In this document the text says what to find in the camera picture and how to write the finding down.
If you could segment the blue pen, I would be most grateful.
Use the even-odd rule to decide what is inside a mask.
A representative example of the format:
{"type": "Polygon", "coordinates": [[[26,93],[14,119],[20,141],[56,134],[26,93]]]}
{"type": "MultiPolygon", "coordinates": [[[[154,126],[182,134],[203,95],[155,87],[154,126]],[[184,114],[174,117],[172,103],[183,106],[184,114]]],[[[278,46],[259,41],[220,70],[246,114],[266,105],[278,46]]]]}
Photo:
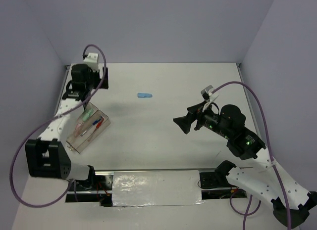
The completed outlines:
{"type": "Polygon", "coordinates": [[[96,119],[84,132],[81,133],[80,136],[82,137],[83,135],[85,135],[88,132],[89,129],[91,129],[92,127],[96,126],[100,121],[101,121],[101,118],[96,119]]]}

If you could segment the red pen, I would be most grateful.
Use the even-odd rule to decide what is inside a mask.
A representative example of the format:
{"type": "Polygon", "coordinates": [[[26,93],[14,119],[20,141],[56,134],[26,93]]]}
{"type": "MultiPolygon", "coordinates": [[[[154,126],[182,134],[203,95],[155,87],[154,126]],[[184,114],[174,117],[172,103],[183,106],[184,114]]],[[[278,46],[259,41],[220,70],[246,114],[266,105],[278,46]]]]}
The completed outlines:
{"type": "Polygon", "coordinates": [[[97,131],[97,129],[99,129],[99,127],[102,125],[102,123],[104,122],[104,117],[101,117],[98,121],[98,123],[96,124],[96,127],[94,129],[94,131],[91,133],[91,135],[88,137],[88,142],[91,141],[91,139],[93,138],[93,136],[95,135],[95,132],[97,131]]]}

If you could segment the blue translucent eraser case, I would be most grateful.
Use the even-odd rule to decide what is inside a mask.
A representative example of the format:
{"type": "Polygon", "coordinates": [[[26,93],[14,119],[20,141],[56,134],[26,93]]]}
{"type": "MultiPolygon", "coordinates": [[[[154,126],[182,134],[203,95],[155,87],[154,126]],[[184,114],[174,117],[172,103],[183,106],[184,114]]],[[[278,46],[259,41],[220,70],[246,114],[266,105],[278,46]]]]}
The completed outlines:
{"type": "Polygon", "coordinates": [[[137,97],[138,98],[152,98],[153,95],[151,93],[139,92],[139,93],[137,93],[137,97]]]}

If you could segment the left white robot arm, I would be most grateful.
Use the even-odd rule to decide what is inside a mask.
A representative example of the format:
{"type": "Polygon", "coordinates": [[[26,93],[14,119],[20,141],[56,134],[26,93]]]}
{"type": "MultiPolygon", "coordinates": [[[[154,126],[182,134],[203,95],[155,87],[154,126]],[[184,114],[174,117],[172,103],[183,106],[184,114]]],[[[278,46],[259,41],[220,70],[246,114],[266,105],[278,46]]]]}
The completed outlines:
{"type": "Polygon", "coordinates": [[[108,68],[94,63],[71,66],[71,80],[61,98],[56,119],[45,125],[37,139],[25,143],[30,176],[77,180],[86,190],[97,184],[94,167],[81,165],[69,157],[81,153],[110,125],[107,115],[89,102],[89,95],[99,82],[108,89],[108,68]]]}

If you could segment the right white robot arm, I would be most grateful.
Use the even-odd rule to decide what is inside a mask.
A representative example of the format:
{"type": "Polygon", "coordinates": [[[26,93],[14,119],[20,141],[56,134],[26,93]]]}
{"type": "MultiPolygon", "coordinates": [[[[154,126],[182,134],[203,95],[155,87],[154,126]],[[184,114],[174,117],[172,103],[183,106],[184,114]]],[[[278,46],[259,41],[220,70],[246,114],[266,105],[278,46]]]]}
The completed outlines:
{"type": "Polygon", "coordinates": [[[220,186],[228,184],[242,188],[264,202],[275,218],[284,226],[296,228],[317,205],[317,193],[308,191],[296,182],[278,163],[271,160],[266,144],[245,127],[246,117],[232,104],[222,107],[216,114],[204,103],[191,106],[186,116],[174,118],[180,129],[188,134],[193,122],[195,130],[202,127],[227,140],[226,146],[237,158],[246,162],[260,175],[254,179],[230,161],[223,161],[215,170],[215,180],[220,186]]]}

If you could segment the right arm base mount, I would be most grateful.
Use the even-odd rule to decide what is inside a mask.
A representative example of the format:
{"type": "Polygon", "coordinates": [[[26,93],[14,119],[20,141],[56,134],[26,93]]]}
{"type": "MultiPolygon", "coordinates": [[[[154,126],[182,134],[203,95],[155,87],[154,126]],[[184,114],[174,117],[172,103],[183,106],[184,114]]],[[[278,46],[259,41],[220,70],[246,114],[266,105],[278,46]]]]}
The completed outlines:
{"type": "Polygon", "coordinates": [[[202,200],[229,199],[232,194],[234,198],[246,198],[246,192],[239,187],[230,184],[226,177],[229,171],[236,167],[230,161],[223,161],[212,171],[199,172],[200,179],[197,182],[201,189],[202,200]]]}

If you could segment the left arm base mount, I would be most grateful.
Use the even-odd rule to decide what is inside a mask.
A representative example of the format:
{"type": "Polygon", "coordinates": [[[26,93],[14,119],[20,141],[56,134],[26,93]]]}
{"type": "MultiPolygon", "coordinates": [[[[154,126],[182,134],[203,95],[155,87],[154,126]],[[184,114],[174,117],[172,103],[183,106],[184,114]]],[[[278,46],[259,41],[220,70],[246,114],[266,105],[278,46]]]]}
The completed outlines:
{"type": "Polygon", "coordinates": [[[97,203],[99,206],[112,207],[113,172],[103,173],[90,166],[88,179],[76,180],[66,194],[66,203],[97,203]]]}

